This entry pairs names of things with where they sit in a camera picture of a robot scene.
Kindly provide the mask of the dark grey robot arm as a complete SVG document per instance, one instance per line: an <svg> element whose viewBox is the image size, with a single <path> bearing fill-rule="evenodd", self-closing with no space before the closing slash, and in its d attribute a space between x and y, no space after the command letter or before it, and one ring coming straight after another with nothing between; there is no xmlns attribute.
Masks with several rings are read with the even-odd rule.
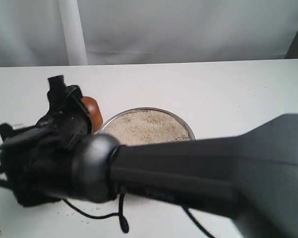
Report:
<svg viewBox="0 0 298 238"><path fill-rule="evenodd" d="M93 132L79 86L48 81L35 125L0 125L0 187L20 205L118 199L127 233L124 197L134 194L230 218L246 238L298 238L298 114L235 137L125 146Z"/></svg>

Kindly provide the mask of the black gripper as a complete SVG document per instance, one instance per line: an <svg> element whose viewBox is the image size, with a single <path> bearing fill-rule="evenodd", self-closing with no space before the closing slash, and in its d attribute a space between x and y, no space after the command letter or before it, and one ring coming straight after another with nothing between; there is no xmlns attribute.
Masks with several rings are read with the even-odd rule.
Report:
<svg viewBox="0 0 298 238"><path fill-rule="evenodd" d="M65 198L82 199L74 182L76 146L92 133L92 122L78 85L66 85L63 75L48 78L50 122L14 129L0 125L0 187L17 202L32 207Z"/></svg>

